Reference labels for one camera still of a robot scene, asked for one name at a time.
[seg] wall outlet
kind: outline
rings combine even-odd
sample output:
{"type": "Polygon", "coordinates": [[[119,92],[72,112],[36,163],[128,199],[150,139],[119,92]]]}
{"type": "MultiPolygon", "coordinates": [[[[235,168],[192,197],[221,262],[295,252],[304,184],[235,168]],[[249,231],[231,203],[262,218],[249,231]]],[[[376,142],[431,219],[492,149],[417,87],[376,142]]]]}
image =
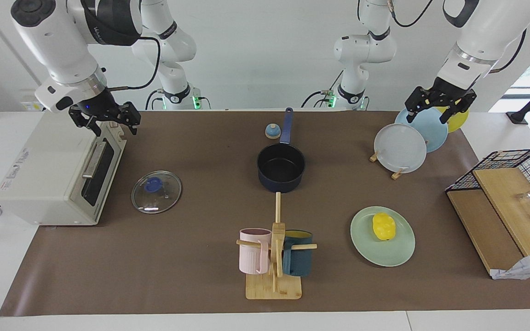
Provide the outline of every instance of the wall outlet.
{"type": "Polygon", "coordinates": [[[26,111],[44,111],[45,109],[34,95],[23,97],[20,103],[26,111]]]}

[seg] blue lid knob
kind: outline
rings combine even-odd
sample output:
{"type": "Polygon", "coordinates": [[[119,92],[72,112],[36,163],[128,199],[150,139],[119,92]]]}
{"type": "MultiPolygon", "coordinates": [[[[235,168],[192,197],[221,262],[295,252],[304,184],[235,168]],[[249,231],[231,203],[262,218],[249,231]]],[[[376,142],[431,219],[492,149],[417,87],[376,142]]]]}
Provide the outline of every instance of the blue lid knob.
{"type": "Polygon", "coordinates": [[[281,136],[281,134],[281,128],[275,123],[271,123],[267,125],[267,128],[265,128],[265,136],[267,136],[269,139],[277,139],[279,136],[281,136]]]}
{"type": "Polygon", "coordinates": [[[147,180],[144,190],[149,193],[155,193],[162,188],[162,180],[158,177],[151,177],[147,180]]]}

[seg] wooden peg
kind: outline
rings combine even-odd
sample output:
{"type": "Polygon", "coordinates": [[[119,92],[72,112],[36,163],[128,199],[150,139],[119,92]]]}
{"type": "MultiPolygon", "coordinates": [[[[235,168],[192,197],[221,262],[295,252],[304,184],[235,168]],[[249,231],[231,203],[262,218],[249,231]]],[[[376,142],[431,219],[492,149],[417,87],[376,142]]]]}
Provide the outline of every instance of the wooden peg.
{"type": "Polygon", "coordinates": [[[282,193],[275,192],[275,222],[282,221],[282,193]]]}
{"type": "Polygon", "coordinates": [[[394,172],[392,174],[392,179],[397,180],[398,178],[400,178],[400,175],[402,175],[402,169],[398,170],[398,172],[394,172]]]}
{"type": "Polygon", "coordinates": [[[275,241],[275,245],[276,245],[276,254],[277,254],[277,276],[278,277],[282,277],[283,276],[283,269],[282,269],[282,241],[281,240],[276,240],[275,241]]]}
{"type": "Polygon", "coordinates": [[[377,151],[374,155],[372,155],[372,157],[369,158],[369,161],[372,161],[372,162],[377,161],[377,155],[378,154],[379,154],[379,152],[377,151]]]}
{"type": "MultiPolygon", "coordinates": [[[[260,243],[254,243],[252,241],[244,241],[244,240],[237,240],[236,245],[246,245],[250,247],[255,248],[261,248],[260,243]]],[[[304,245],[293,245],[292,250],[305,250],[305,249],[317,249],[318,245],[316,244],[304,244],[304,245]]]]}
{"type": "MultiPolygon", "coordinates": [[[[277,267],[277,263],[274,263],[273,268],[276,268],[276,267],[277,267]]],[[[277,293],[278,291],[279,291],[279,285],[278,285],[278,280],[277,280],[277,274],[273,272],[273,292],[277,293]]]]}

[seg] black pot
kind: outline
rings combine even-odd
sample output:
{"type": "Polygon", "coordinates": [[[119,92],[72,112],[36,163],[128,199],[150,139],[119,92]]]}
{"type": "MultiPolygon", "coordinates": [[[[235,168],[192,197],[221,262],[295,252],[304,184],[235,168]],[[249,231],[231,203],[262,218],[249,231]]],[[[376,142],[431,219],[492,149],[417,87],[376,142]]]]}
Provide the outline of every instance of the black pot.
{"type": "Polygon", "coordinates": [[[304,155],[290,145],[293,109],[286,109],[278,144],[265,147],[257,157],[259,181],[271,192],[287,193],[296,188],[305,169],[304,155]]]}

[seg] dark green mug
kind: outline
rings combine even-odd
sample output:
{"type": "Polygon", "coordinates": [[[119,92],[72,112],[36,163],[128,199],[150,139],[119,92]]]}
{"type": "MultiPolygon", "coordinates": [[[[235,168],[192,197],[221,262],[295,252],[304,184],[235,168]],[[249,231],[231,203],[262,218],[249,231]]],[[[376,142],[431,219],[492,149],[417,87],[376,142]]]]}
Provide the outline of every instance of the dark green mug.
{"type": "Polygon", "coordinates": [[[283,273],[290,276],[308,276],[312,269],[312,250],[292,250],[293,245],[312,243],[312,234],[304,230],[287,230],[283,241],[283,273]]]}

